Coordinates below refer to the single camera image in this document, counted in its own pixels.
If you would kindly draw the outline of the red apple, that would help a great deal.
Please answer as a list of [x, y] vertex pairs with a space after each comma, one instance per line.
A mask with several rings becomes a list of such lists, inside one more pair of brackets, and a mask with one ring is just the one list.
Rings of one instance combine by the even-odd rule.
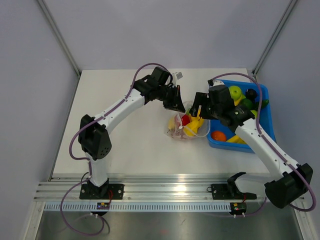
[[184, 115], [181, 117], [181, 124], [182, 124], [182, 126], [186, 126], [186, 125], [188, 125], [190, 122], [191, 122], [191, 119], [190, 119], [190, 116], [189, 116], [189, 115], [184, 114]]

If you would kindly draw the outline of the pale yellow pear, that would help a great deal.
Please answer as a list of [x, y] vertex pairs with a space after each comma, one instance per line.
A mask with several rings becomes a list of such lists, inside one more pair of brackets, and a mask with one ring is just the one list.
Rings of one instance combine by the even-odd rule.
[[168, 131], [172, 132], [174, 131], [176, 128], [176, 121], [175, 121], [175, 117], [172, 117], [169, 121], [168, 121]]

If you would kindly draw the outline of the clear zip top bag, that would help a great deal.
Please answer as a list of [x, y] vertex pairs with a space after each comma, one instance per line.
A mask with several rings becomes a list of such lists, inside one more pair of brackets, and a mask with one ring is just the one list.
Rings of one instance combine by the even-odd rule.
[[175, 112], [168, 120], [164, 133], [175, 140], [188, 141], [197, 138], [204, 138], [210, 132], [210, 121], [200, 117], [201, 108], [197, 116], [191, 116], [190, 110], [192, 101], [185, 101], [183, 106], [185, 112]]

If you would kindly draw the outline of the yellow bell pepper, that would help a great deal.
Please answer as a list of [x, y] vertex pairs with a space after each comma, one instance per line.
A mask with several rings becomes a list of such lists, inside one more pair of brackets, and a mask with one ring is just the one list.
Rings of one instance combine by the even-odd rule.
[[199, 121], [201, 119], [200, 117], [200, 113], [201, 113], [201, 106], [198, 108], [198, 111], [197, 111], [197, 115], [196, 116], [192, 116], [191, 115], [191, 110], [189, 110], [189, 118], [190, 118], [190, 121], [193, 122], [193, 121]]

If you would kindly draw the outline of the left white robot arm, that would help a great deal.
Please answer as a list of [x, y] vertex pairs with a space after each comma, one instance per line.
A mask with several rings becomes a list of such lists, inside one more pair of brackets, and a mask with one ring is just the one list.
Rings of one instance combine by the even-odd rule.
[[110, 134], [126, 117], [153, 100], [161, 101], [166, 110], [185, 112], [177, 84], [182, 76], [181, 72], [170, 73], [157, 65], [151, 74], [134, 78], [128, 93], [111, 107], [94, 117], [87, 114], [82, 117], [78, 142], [88, 158], [89, 175], [81, 184], [80, 199], [112, 197], [106, 168], [107, 155], [112, 149]]

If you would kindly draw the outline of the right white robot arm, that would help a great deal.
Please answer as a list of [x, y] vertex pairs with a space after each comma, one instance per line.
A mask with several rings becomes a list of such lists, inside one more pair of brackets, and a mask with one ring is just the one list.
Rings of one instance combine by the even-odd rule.
[[312, 205], [307, 211], [315, 208], [317, 201], [310, 187], [312, 167], [307, 163], [301, 165], [287, 155], [246, 105], [234, 104], [227, 86], [215, 85], [207, 93], [197, 92], [189, 112], [193, 117], [219, 120], [244, 140], [270, 173], [271, 180], [264, 184], [264, 192], [274, 206], [279, 209], [291, 206], [293, 201], [309, 192]]

